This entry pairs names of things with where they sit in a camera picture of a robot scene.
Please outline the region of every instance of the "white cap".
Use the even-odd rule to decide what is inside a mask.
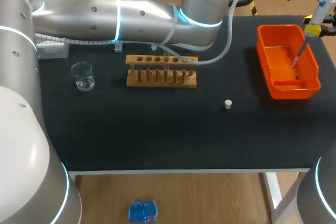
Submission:
[[[225,108],[227,110],[229,110],[231,108],[231,105],[232,105],[232,101],[231,100],[226,100],[225,101]]]

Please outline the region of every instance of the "wooden test tube rack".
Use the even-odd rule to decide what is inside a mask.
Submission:
[[[186,56],[185,58],[198,61],[198,57]],[[127,55],[125,63],[130,65],[126,82],[129,87],[197,88],[197,74],[191,69],[192,65],[173,56]],[[156,66],[156,68],[141,69],[143,65]],[[160,66],[169,66],[170,69],[159,70]],[[186,66],[189,70],[171,69],[176,66]]]

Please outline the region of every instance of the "black tabletop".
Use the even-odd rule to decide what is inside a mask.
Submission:
[[[257,56],[257,27],[301,24],[302,17],[236,17],[233,43],[215,65],[197,69],[197,89],[126,87],[126,54],[146,45],[71,46],[69,57],[41,60],[45,123],[68,170],[309,168],[336,137],[336,70],[321,39],[310,46],[321,90],[309,100],[276,101]],[[183,55],[206,60],[226,44]],[[96,86],[76,89],[71,66],[90,62]],[[233,102],[223,110],[226,99]]]

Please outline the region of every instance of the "floor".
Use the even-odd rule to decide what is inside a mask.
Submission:
[[[174,2],[180,0],[161,0]],[[310,15],[317,0],[256,0],[259,15]],[[251,15],[248,6],[235,15]],[[323,39],[336,63],[334,37]],[[282,195],[295,181],[296,173],[277,174]],[[260,174],[167,174],[104,175],[79,177],[83,224],[128,223],[133,199],[156,199],[158,223],[270,223],[269,206]],[[287,224],[297,224],[293,216]]]

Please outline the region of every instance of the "orange plastic tray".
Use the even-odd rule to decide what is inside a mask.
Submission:
[[[258,27],[258,54],[270,95],[274,99],[308,99],[321,88],[319,66],[307,45],[294,68],[305,35],[297,25]]]

